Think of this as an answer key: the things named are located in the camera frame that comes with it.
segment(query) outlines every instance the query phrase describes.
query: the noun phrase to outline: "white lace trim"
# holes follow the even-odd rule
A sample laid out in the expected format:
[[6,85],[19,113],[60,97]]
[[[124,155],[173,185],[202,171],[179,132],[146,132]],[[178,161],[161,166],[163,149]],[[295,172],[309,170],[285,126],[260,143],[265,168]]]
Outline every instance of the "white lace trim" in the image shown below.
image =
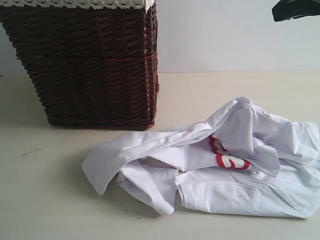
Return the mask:
[[93,9],[143,9],[147,11],[153,4],[155,0],[0,0],[0,6],[5,7],[22,7],[40,6],[43,8],[54,6],[57,8],[67,7],[76,8],[80,7],[83,9],[93,8]]

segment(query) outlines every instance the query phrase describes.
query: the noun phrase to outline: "white fabric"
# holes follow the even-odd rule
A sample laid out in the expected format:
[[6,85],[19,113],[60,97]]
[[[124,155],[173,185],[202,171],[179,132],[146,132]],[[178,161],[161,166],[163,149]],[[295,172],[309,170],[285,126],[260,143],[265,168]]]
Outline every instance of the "white fabric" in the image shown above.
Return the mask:
[[0,0],[0,6],[11,7],[11,6],[40,6],[43,8],[53,7],[66,7],[76,8],[80,7],[83,9],[143,9],[146,11],[155,3],[155,0]]
[[174,211],[178,189],[189,209],[309,218],[320,205],[319,158],[315,123],[290,122],[239,97],[204,122],[104,143],[82,169],[99,195],[119,173],[123,189],[162,215]]

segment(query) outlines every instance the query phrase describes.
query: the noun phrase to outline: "white tabletop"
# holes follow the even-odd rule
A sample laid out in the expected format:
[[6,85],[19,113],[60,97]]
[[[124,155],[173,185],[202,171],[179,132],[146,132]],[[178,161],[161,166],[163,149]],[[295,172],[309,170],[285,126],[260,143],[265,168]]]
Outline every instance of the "white tabletop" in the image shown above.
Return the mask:
[[[203,121],[245,96],[269,113],[320,126],[320,71],[160,74],[156,125]],[[176,201],[158,216],[114,182],[100,197],[81,170],[90,149],[125,131],[59,129],[46,122],[27,77],[0,78],[1,240],[318,240],[308,220],[208,214]]]

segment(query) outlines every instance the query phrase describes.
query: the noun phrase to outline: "red print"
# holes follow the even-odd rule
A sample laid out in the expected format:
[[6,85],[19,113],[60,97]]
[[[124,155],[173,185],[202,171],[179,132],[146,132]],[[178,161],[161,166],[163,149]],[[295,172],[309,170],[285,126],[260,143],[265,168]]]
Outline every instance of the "red print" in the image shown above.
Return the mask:
[[209,144],[212,152],[216,154],[215,159],[219,167],[239,170],[246,170],[250,167],[250,162],[236,156],[231,156],[230,152],[213,136],[209,136]]

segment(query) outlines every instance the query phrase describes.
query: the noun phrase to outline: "wicker basket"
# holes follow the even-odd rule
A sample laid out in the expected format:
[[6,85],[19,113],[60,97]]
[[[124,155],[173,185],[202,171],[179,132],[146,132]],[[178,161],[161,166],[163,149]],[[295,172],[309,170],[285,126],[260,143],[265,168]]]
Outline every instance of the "wicker basket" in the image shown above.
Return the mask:
[[158,92],[156,6],[0,7],[48,122],[146,130]]

